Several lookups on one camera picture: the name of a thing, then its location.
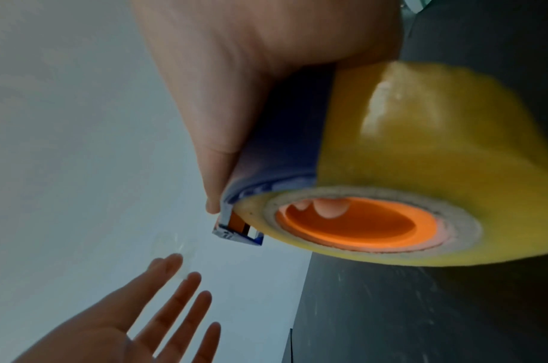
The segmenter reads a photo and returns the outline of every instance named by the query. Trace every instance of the white surface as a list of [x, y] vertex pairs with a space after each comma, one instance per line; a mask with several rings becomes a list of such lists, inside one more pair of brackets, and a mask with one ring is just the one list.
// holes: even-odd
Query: white surface
[[0, 0], [0, 362], [142, 272], [155, 236], [179, 231], [214, 295], [201, 330], [223, 326], [216, 362], [279, 363], [310, 253], [220, 240], [204, 202], [124, 0]]

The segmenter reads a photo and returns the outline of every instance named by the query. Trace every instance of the orange core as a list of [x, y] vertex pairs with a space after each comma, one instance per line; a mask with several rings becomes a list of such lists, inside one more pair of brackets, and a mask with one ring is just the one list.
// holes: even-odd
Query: orange core
[[423, 209], [383, 200], [344, 199], [349, 202], [349, 208], [337, 218], [320, 216], [313, 203], [303, 211], [293, 205], [280, 208], [275, 218], [284, 230], [295, 236], [351, 250], [415, 246], [437, 233], [435, 217]]

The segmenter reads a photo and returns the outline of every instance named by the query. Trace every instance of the yellow tape roll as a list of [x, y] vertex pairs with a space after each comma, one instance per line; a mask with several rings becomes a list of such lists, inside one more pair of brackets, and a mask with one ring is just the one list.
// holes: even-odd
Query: yellow tape roll
[[[296, 237], [273, 218], [275, 199], [367, 197], [364, 190], [437, 203], [454, 219], [456, 247], [346, 251]], [[548, 253], [548, 143], [512, 92], [466, 69], [396, 62], [337, 70], [317, 187], [304, 193], [248, 197], [234, 211], [278, 240], [350, 260], [464, 266]]]

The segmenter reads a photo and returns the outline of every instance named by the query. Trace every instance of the human hand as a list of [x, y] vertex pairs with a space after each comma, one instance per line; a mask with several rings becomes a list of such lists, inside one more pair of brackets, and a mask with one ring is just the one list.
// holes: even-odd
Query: human hand
[[[193, 272], [182, 281], [170, 300], [134, 339], [130, 339], [127, 332], [144, 306], [181, 266], [181, 255], [153, 260], [142, 275], [59, 325], [15, 363], [179, 362], [210, 307], [212, 295], [208, 291], [198, 295], [184, 322], [160, 354], [156, 358], [153, 354], [200, 286], [199, 273]], [[193, 363], [212, 362], [220, 331], [216, 322], [208, 327]]]
[[402, 41], [399, 0], [133, 0], [133, 7], [192, 137], [210, 213], [219, 212], [276, 82], [305, 65], [394, 59]]

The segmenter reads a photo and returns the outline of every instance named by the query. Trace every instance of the dark surface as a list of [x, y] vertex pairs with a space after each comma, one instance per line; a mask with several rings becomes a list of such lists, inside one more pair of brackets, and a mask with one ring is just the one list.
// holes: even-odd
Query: dark surface
[[[434, 0], [402, 59], [493, 75], [548, 136], [548, 1]], [[314, 254], [293, 351], [296, 363], [548, 362], [548, 256], [432, 269]]]

